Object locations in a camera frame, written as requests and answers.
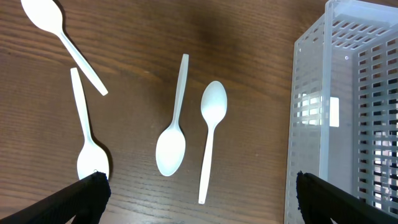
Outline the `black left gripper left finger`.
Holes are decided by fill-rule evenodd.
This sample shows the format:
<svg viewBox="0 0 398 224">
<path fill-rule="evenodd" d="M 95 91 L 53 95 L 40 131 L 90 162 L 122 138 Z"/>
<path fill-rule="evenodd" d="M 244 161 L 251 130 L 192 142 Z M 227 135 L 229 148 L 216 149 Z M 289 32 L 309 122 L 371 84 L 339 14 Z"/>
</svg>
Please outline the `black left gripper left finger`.
<svg viewBox="0 0 398 224">
<path fill-rule="evenodd" d="M 106 174 L 95 172 L 8 217 L 2 224 L 98 224 L 111 196 Z"/>
</svg>

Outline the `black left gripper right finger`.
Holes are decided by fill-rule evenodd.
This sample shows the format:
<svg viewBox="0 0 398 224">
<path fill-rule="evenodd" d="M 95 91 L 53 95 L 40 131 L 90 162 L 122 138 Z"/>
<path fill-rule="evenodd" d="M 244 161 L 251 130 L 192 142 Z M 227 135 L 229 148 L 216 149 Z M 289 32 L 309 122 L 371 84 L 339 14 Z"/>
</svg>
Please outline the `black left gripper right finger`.
<svg viewBox="0 0 398 224">
<path fill-rule="evenodd" d="M 306 224 L 389 224 L 397 218 L 386 214 L 311 174 L 298 172 L 298 209 Z"/>
</svg>

